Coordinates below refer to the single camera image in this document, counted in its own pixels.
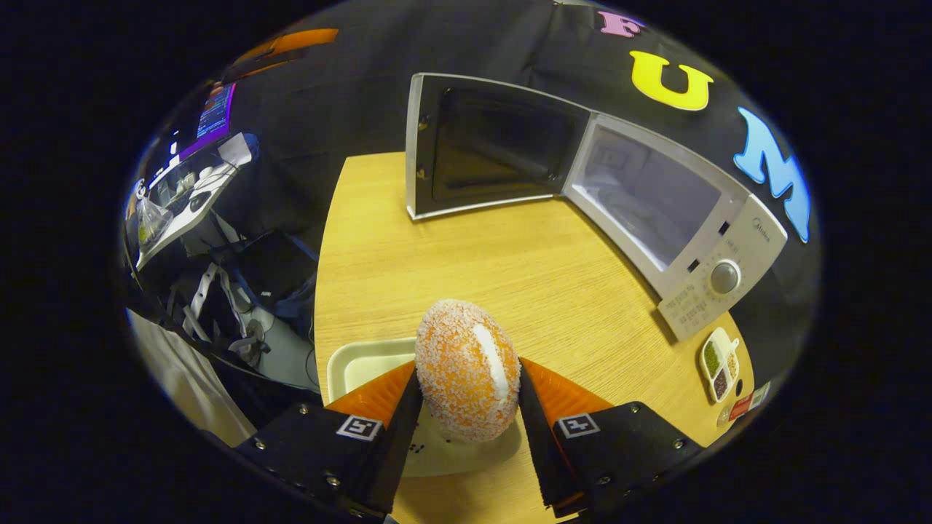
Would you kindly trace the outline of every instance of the yellow letter u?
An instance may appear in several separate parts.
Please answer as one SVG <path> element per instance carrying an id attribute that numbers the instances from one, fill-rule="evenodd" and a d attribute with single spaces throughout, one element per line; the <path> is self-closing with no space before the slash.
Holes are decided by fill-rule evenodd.
<path id="1" fill-rule="evenodd" d="M 681 65 L 679 68 L 686 72 L 688 83 L 686 92 L 677 93 L 665 88 L 660 81 L 661 72 L 665 65 L 670 64 L 669 60 L 642 51 L 631 51 L 631 56 L 635 57 L 631 81 L 640 92 L 657 102 L 686 111 L 700 111 L 708 105 L 708 85 L 714 81 L 711 76 Z"/>

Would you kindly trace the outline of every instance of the keyboard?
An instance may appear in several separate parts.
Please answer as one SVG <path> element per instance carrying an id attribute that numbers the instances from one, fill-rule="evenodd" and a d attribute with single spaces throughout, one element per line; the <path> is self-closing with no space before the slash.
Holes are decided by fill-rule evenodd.
<path id="1" fill-rule="evenodd" d="M 193 191 L 186 191 L 185 193 L 178 195 L 174 199 L 171 199 L 171 201 L 167 205 L 164 206 L 165 209 L 171 211 L 171 214 L 178 216 L 178 214 L 184 211 L 185 207 L 187 207 L 188 201 L 191 200 L 192 192 Z"/>

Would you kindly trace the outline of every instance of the wooden table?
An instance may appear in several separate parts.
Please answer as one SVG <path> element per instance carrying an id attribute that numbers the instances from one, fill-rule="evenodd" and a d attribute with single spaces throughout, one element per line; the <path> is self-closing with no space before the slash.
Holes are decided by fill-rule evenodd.
<path id="1" fill-rule="evenodd" d="M 716 327 L 741 335 L 732 316 L 676 342 L 660 299 L 621 251 L 565 200 L 539 200 L 412 222 L 404 207 L 404 153 L 352 157 L 336 185 L 323 233 L 315 302 L 323 402 L 330 355 L 351 342 L 413 337 L 440 298 L 486 309 L 520 356 L 614 404 L 638 400 L 708 446 L 716 427 L 699 349 Z M 743 393 L 754 391 L 744 340 Z M 730 393 L 733 402 L 738 397 Z M 415 522 L 555 522 L 521 447 L 483 471 L 403 478 L 392 516 Z"/>

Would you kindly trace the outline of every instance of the plastic bag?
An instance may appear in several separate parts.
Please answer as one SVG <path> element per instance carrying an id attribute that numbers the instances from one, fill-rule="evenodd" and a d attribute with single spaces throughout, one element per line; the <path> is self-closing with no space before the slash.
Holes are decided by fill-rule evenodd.
<path id="1" fill-rule="evenodd" d="M 149 198 L 143 198 L 136 204 L 139 215 L 139 248 L 148 249 L 165 231 L 174 215 L 171 211 L 156 205 Z"/>

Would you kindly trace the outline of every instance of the microwave window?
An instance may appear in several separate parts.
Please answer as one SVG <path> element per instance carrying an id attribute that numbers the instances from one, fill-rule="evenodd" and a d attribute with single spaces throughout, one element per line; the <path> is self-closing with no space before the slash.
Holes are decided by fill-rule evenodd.
<path id="1" fill-rule="evenodd" d="M 574 187 L 634 237 L 660 270 L 686 247 L 721 195 L 670 157 L 604 128 L 595 129 Z"/>
<path id="2" fill-rule="evenodd" d="M 455 90 L 444 94 L 439 120 L 432 186 L 436 200 L 540 194 L 548 178 L 565 171 L 572 160 L 573 122 L 534 103 Z"/>

